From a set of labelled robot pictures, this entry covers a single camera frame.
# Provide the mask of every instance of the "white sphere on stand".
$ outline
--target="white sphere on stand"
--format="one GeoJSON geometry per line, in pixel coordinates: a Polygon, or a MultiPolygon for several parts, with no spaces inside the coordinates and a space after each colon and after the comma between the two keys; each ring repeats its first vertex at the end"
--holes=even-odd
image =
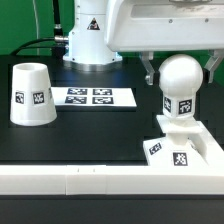
{"type": "Polygon", "coordinates": [[[159,71],[164,115],[170,119],[192,117],[196,92],[203,80],[200,64],[193,57],[180,54],[165,60],[159,71]]]}

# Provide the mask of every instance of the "white ball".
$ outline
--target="white ball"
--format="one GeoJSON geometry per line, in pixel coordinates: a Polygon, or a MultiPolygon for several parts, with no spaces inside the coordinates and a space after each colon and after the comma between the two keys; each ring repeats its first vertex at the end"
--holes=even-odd
{"type": "Polygon", "coordinates": [[[194,95],[203,80],[200,64],[188,55],[179,54],[166,59],[159,71],[160,88],[170,97],[194,95]]]}

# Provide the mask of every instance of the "metal bracket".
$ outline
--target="metal bracket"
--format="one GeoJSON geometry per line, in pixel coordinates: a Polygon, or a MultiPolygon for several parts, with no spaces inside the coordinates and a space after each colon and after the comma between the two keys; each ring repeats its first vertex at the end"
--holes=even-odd
{"type": "Polygon", "coordinates": [[[55,40],[56,43],[68,43],[68,37],[67,36],[56,35],[54,37],[54,40],[55,40]]]}
{"type": "Polygon", "coordinates": [[[211,50],[209,51],[211,57],[209,58],[208,62],[205,65],[205,69],[207,69],[210,73],[208,83],[213,82],[214,72],[221,64],[224,58],[224,49],[221,50],[211,50]]]}
{"type": "Polygon", "coordinates": [[[148,85],[153,85],[155,70],[153,69],[149,60],[153,59],[153,52],[141,52],[140,59],[142,61],[143,66],[147,71],[147,75],[145,76],[145,81],[148,85]]]}

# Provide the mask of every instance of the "warning label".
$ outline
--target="warning label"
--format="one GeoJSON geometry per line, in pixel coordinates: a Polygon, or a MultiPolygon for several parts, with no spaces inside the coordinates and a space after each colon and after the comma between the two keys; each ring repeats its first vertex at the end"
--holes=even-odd
{"type": "Polygon", "coordinates": [[[93,18],[92,22],[89,24],[87,30],[100,30],[99,25],[95,18],[93,18]]]}

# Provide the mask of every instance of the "black cable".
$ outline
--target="black cable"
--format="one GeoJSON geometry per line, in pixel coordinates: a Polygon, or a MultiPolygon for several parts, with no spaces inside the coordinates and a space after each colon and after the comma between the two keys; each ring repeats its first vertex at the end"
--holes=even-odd
{"type": "Polygon", "coordinates": [[[18,52],[22,49],[22,48],[25,48],[29,45],[32,45],[32,44],[37,44],[37,43],[41,43],[41,42],[47,42],[47,41],[54,41],[54,37],[46,37],[46,38],[40,38],[40,39],[37,39],[37,40],[32,40],[32,41],[29,41],[23,45],[21,45],[20,47],[18,47],[16,50],[12,51],[10,53],[10,55],[17,55],[18,52]]]}
{"type": "Polygon", "coordinates": [[[60,10],[59,10],[59,2],[58,0],[53,0],[53,14],[54,14],[54,35],[63,35],[63,30],[61,27],[61,21],[60,21],[60,10]]]}
{"type": "Polygon", "coordinates": [[[53,10],[54,10],[54,23],[61,24],[58,0],[53,0],[53,10]]]}
{"type": "Polygon", "coordinates": [[[17,48],[17,53],[19,53],[21,50],[26,50],[26,49],[38,49],[38,48],[48,49],[48,48],[58,48],[58,46],[33,46],[33,47],[20,47],[20,48],[17,48]]]}

